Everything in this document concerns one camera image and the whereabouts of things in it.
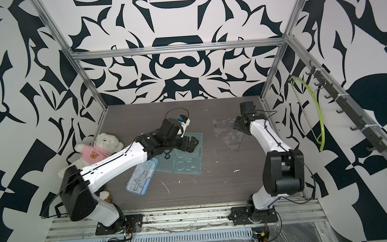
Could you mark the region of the teal transparent ruler set case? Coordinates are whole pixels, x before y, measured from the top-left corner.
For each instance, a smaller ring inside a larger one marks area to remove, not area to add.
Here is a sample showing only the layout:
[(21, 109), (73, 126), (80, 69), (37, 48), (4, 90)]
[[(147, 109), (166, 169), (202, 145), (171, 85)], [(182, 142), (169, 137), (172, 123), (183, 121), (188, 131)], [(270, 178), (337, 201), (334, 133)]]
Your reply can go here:
[(162, 155), (156, 156), (155, 171), (176, 174), (201, 174), (203, 163), (203, 133), (187, 133), (189, 137), (198, 139), (199, 144), (193, 153), (177, 149), (166, 150)]

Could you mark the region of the clear triangle ruler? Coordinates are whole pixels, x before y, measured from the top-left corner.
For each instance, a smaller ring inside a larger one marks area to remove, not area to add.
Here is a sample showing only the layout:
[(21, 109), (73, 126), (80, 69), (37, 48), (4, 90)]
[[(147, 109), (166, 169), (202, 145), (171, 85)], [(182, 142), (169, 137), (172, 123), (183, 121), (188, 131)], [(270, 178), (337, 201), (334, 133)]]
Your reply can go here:
[(213, 120), (214, 134), (221, 139), (229, 149), (238, 152), (244, 134), (233, 128), (235, 118)]

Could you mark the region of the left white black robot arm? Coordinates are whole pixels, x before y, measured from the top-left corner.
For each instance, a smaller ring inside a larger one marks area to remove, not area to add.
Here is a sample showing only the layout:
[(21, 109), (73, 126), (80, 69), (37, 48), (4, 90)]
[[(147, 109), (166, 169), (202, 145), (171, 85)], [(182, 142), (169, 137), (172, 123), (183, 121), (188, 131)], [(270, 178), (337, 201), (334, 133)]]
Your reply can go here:
[(64, 173), (59, 196), (71, 221), (94, 220), (105, 227), (124, 219), (115, 204), (97, 197), (96, 192), (126, 170), (146, 162), (166, 150), (193, 153), (199, 144), (195, 137), (185, 135), (190, 119), (180, 115), (165, 118), (157, 130), (139, 135), (122, 151), (84, 168), (69, 167)]

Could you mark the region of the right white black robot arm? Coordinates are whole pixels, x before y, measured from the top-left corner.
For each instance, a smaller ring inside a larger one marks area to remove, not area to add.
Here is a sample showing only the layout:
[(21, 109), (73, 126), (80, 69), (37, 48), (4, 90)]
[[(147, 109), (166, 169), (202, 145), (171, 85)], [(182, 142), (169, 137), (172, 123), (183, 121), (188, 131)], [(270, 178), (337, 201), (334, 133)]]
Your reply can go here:
[(256, 214), (271, 209), (280, 199), (304, 191), (304, 155), (300, 150), (291, 149), (278, 137), (270, 126), (269, 118), (259, 114), (253, 102), (241, 103), (240, 113), (233, 128), (254, 136), (266, 155), (263, 186), (248, 201), (250, 212)]

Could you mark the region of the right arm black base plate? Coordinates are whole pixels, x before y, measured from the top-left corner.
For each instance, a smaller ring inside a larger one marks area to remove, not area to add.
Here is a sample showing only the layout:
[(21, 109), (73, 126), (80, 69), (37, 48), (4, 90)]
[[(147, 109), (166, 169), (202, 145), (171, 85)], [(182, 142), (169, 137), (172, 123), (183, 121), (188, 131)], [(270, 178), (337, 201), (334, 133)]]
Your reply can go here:
[(276, 223), (279, 217), (274, 209), (255, 210), (250, 207), (232, 207), (228, 220), (237, 226)]

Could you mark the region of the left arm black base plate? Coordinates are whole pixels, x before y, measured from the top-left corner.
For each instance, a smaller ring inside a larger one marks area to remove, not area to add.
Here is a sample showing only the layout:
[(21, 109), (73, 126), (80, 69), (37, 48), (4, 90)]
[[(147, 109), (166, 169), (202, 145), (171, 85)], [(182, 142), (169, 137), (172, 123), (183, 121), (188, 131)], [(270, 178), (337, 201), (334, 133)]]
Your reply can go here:
[(98, 223), (95, 235), (104, 236), (135, 232), (137, 229), (142, 228), (143, 217), (143, 214), (125, 215), (124, 218), (118, 219), (108, 227)]

